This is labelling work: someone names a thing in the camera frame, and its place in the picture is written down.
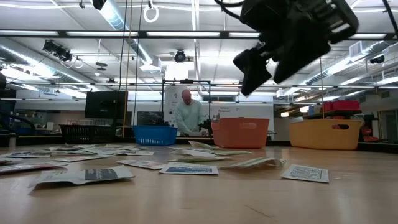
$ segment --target shelf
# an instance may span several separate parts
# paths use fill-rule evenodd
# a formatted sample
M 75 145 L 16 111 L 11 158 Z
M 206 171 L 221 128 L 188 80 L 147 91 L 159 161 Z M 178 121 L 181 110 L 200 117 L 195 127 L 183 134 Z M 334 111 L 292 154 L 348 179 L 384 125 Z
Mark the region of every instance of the shelf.
M 325 112 L 325 117 L 329 116 L 345 116 L 345 117 L 350 117 L 352 115 L 360 114 L 362 111 L 360 110 L 354 110 L 354 111 L 345 111 L 345 110 L 340 110 L 340 111 L 328 111 Z M 322 118 L 322 114 L 313 114 L 313 115 L 308 115 L 304 116 L 304 119 L 319 119 Z

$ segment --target blue basket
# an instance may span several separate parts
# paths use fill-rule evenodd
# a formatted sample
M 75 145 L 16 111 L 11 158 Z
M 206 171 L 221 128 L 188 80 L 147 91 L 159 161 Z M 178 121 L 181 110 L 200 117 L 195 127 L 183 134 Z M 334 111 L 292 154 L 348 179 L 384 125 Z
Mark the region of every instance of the blue basket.
M 134 125 L 137 144 L 144 146 L 169 146 L 175 144 L 177 128 L 169 126 Z

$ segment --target orange basket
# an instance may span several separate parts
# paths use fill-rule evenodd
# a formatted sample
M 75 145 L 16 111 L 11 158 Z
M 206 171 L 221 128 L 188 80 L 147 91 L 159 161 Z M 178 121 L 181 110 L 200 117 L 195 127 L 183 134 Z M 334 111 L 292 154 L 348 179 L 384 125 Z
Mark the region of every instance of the orange basket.
M 289 124 L 290 143 L 309 149 L 354 150 L 362 121 L 314 119 Z
M 212 122 L 214 143 L 227 148 L 260 149 L 266 146 L 269 119 L 221 118 Z

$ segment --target man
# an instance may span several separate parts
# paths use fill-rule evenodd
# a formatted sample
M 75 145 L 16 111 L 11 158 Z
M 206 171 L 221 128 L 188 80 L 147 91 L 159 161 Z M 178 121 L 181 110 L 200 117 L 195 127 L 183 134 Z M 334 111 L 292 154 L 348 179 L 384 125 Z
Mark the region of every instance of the man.
M 183 102 L 178 103 L 175 110 L 175 121 L 182 134 L 193 135 L 199 132 L 198 124 L 206 120 L 201 110 L 201 104 L 191 98 L 189 90 L 182 91 Z

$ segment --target light green shirt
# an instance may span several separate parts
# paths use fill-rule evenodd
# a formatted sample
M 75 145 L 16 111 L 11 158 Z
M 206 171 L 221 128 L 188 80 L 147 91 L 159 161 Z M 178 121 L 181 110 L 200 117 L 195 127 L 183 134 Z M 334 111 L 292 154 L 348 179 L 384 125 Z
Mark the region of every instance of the light green shirt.
M 198 124 L 206 120 L 201 110 L 201 104 L 191 100 L 189 105 L 180 102 L 175 111 L 175 121 L 181 133 L 190 134 L 199 131 Z

